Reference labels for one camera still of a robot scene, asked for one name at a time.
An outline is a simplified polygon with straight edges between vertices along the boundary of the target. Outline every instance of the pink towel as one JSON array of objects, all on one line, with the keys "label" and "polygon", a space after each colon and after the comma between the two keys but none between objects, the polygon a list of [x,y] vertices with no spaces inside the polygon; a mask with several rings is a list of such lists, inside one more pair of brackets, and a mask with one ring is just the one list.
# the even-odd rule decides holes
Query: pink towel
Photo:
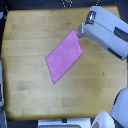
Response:
[{"label": "pink towel", "polygon": [[53,84],[74,64],[82,52],[83,50],[73,29],[45,58]]}]

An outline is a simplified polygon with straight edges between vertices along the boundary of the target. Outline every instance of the wood grain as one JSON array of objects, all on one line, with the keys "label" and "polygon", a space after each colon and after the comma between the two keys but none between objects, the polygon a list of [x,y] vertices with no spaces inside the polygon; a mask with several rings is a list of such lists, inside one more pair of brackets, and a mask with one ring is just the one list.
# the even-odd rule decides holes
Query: wood grain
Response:
[{"label": "wood grain", "polygon": [[[119,16],[116,7],[106,7]],[[7,119],[95,117],[110,113],[116,94],[127,86],[126,61],[96,42],[79,39],[83,54],[52,84],[45,57],[86,20],[89,8],[10,11],[7,16],[2,66]]]}]

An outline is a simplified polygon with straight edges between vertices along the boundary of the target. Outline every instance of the metal clamp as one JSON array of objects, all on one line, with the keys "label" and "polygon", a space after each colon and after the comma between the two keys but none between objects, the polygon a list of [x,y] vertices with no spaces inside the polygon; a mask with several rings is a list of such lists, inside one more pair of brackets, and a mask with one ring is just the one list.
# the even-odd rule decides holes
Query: metal clamp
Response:
[{"label": "metal clamp", "polygon": [[90,11],[87,15],[86,21],[85,21],[85,25],[86,24],[93,24],[95,21],[95,17],[96,17],[96,12],[94,11]]}]

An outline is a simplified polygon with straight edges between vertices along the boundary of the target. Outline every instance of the wooden table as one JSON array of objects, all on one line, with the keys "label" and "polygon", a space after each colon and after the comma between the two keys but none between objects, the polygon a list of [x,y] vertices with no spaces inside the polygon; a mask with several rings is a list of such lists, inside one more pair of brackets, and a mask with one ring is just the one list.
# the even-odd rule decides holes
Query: wooden table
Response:
[{"label": "wooden table", "polygon": [[[116,7],[105,7],[119,16]],[[86,20],[89,8],[10,11],[2,44],[5,111],[8,119],[95,117],[110,113],[127,86],[126,61],[96,42],[79,39],[83,54],[53,85],[45,61],[62,39]]]}]

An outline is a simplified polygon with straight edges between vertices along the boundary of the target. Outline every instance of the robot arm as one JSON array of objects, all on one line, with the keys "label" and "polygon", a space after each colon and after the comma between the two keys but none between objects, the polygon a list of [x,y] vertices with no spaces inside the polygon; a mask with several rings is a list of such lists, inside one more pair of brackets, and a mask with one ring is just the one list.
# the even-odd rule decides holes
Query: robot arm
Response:
[{"label": "robot arm", "polygon": [[90,8],[86,21],[76,34],[94,40],[121,60],[128,57],[128,25],[101,7]]}]

